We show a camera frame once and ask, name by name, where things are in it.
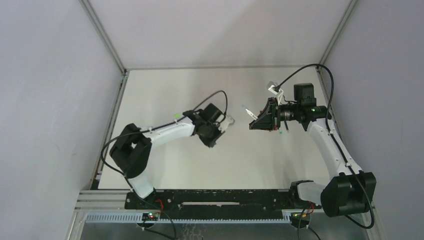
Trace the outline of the black gel pen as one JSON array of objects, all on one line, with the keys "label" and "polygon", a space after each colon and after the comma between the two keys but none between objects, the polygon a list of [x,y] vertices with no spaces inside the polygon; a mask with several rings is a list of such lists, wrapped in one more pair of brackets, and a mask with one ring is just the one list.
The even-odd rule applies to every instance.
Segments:
[{"label": "black gel pen", "polygon": [[288,127],[287,121],[283,121],[283,122],[284,122],[286,132],[289,133],[289,127]]}]

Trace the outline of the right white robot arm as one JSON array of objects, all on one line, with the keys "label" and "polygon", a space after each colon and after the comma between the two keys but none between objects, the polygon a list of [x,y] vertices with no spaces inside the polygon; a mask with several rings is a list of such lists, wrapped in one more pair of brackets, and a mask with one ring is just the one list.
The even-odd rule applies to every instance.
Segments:
[{"label": "right white robot arm", "polygon": [[289,194],[292,203],[304,207],[314,203],[328,217],[362,214],[371,210],[376,177],[353,160],[335,130],[334,121],[324,105],[317,105],[312,83],[295,84],[294,100],[283,104],[284,91],[269,82],[274,94],[264,109],[249,123],[250,130],[276,131],[282,122],[296,121],[315,142],[327,167],[330,180],[319,184],[313,180],[292,182]]}]

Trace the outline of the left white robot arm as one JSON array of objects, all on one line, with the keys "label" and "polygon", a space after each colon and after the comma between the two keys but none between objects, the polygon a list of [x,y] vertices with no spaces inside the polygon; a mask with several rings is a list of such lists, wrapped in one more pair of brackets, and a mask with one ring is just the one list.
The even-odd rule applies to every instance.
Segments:
[{"label": "left white robot arm", "polygon": [[152,150],[191,136],[198,136],[206,147],[213,148],[234,122],[231,116],[210,103],[204,109],[185,111],[180,119],[163,126],[141,130],[131,123],[116,138],[109,155],[133,192],[145,199],[155,191],[145,172]]}]

